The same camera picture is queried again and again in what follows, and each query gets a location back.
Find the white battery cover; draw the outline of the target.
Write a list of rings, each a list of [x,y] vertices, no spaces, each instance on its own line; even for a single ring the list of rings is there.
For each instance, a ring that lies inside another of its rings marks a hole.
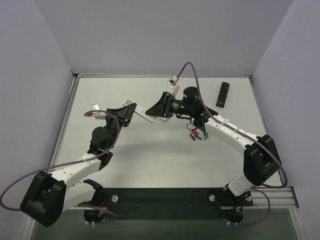
[[[158,117],[159,120],[161,120],[163,123],[168,122],[170,119],[165,117]]]

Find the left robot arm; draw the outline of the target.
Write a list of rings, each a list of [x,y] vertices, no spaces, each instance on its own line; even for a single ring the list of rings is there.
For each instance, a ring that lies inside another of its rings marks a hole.
[[[105,121],[104,126],[92,131],[88,151],[74,164],[59,164],[50,173],[37,172],[20,210],[44,227],[50,227],[70,207],[86,202],[92,206],[100,204],[102,186],[88,176],[109,164],[113,157],[111,149],[116,145],[121,129],[129,126],[136,107],[136,103],[131,103],[121,108],[87,111],[86,117]]]

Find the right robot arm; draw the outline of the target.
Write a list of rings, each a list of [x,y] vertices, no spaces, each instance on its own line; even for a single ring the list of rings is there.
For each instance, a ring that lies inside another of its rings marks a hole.
[[[235,197],[263,185],[281,166],[274,140],[267,134],[257,136],[231,124],[216,111],[206,107],[196,87],[187,87],[183,98],[163,92],[160,100],[146,110],[146,115],[169,119],[176,116],[189,120],[205,135],[213,135],[243,156],[243,172],[226,185]]]

